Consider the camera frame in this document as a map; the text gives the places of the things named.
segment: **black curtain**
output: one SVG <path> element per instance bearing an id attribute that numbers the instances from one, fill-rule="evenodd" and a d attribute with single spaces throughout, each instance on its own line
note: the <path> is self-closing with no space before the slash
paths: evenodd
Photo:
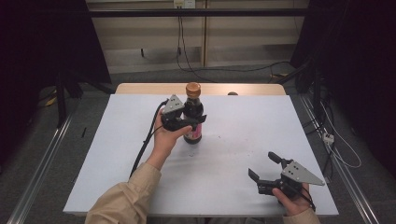
<path id="1" fill-rule="evenodd" d="M 323 7 L 311 1 L 311 7 Z M 373 155 L 396 176 L 396 16 L 391 1 L 346 0 L 317 69 Z M 308 17 L 291 62 L 298 67 L 317 47 L 332 18 Z"/>
<path id="2" fill-rule="evenodd" d="M 92 19 L 70 13 L 88 11 L 84 0 L 0 4 L 0 161 L 4 161 L 21 139 L 40 90 L 55 86 L 60 72 L 73 82 L 111 81 Z"/>

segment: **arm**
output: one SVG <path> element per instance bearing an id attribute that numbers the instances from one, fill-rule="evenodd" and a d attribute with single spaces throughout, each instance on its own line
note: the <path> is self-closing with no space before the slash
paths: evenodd
<path id="1" fill-rule="evenodd" d="M 302 194 L 309 198 L 309 185 L 303 183 Z M 273 189 L 274 196 L 285 206 L 286 215 L 283 217 L 285 224 L 319 224 L 320 221 L 312 210 L 309 202 L 302 197 L 289 199 L 280 189 Z"/>
<path id="2" fill-rule="evenodd" d="M 146 223 L 149 201 L 158 186 L 161 169 L 171 154 L 177 139 L 191 130 L 191 126 L 175 132 L 162 128 L 161 112 L 157 115 L 154 130 L 154 148 L 146 160 L 129 179 L 103 194 L 88 212 L 85 223 Z"/>

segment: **bottle label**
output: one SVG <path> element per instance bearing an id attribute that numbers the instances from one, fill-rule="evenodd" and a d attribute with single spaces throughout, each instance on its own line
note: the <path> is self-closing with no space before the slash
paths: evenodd
<path id="1" fill-rule="evenodd" d="M 195 140 L 201 137 L 201 134 L 202 134 L 202 123 L 199 123 L 195 131 L 186 133 L 184 136 L 186 136 L 186 138 L 190 140 Z"/>

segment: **bottle cap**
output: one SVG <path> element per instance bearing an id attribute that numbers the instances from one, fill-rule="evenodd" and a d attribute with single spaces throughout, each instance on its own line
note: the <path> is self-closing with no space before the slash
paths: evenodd
<path id="1" fill-rule="evenodd" d="M 201 85 L 197 82 L 190 82 L 186 86 L 186 93 L 189 98 L 198 98 L 201 95 Z"/>

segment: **outlet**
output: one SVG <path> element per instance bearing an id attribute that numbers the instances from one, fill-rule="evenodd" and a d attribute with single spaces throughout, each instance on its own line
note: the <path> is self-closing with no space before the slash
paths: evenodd
<path id="1" fill-rule="evenodd" d="M 175 8 L 184 8 L 184 0 L 174 0 Z"/>
<path id="2" fill-rule="evenodd" d="M 195 0 L 184 0 L 184 8 L 195 8 Z"/>

